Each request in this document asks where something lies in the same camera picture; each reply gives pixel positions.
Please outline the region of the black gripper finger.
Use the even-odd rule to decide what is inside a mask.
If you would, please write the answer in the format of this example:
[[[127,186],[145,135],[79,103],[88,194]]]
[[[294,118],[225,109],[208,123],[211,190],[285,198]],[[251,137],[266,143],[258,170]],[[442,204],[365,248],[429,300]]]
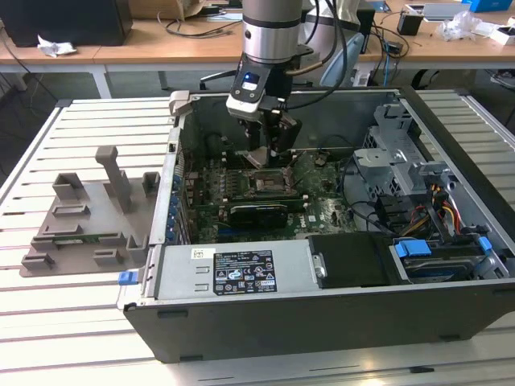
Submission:
[[[262,124],[259,121],[247,121],[240,119],[239,124],[245,130],[245,137],[247,138],[247,150],[254,151],[261,146],[261,128]]]
[[[266,165],[292,148],[303,126],[300,120],[280,110],[265,111]]]

